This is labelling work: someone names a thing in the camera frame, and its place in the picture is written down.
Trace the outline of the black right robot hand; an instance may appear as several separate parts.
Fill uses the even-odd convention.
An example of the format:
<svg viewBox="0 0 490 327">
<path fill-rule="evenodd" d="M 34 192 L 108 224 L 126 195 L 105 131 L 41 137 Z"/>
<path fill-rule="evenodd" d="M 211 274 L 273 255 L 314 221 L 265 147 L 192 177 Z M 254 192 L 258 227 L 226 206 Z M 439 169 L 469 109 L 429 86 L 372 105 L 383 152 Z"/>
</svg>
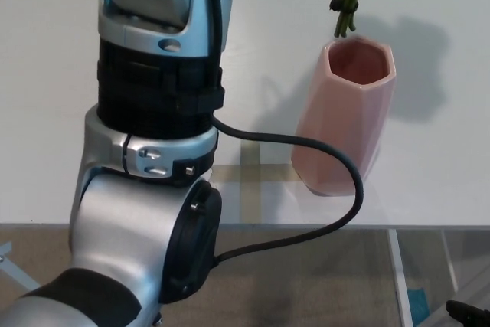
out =
<svg viewBox="0 0 490 327">
<path fill-rule="evenodd" d="M 463 326 L 489 326 L 489 311 L 487 309 L 479 309 L 464 302 L 448 300 L 446 311 L 451 318 Z"/>
</svg>

